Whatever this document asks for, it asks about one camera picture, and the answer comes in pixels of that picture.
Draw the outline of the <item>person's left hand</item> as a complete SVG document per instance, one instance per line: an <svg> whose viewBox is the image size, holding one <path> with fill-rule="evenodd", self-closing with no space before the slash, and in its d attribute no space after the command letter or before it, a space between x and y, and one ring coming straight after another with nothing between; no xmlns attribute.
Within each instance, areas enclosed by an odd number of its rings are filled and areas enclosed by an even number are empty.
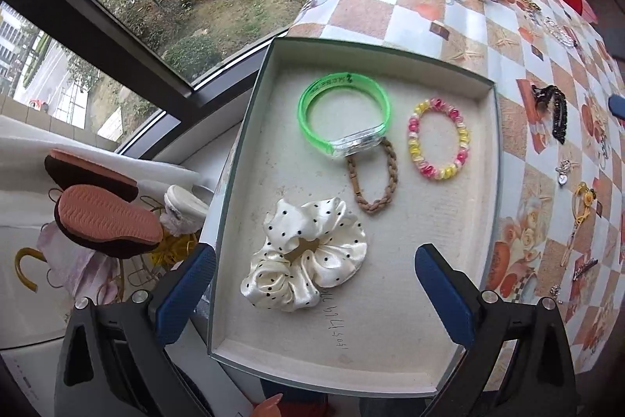
<svg viewBox="0 0 625 417"><path fill-rule="evenodd" d="M282 413L279 408L279 403L282 397L282 394L276 394L260 404L257 404L256 407L253 408L250 417L281 417Z"/></svg>

